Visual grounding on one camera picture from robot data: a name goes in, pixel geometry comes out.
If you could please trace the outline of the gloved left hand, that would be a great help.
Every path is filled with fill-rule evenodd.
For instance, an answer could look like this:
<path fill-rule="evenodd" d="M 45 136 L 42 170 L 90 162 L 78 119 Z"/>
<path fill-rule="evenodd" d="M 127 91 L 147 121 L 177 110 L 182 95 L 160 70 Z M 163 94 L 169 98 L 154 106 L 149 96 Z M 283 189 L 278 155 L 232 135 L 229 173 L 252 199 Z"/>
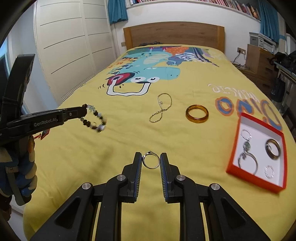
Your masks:
<path fill-rule="evenodd" d="M 33 136 L 1 144 L 1 197 L 15 197 L 19 206 L 27 204 L 37 187 L 35 141 Z"/>

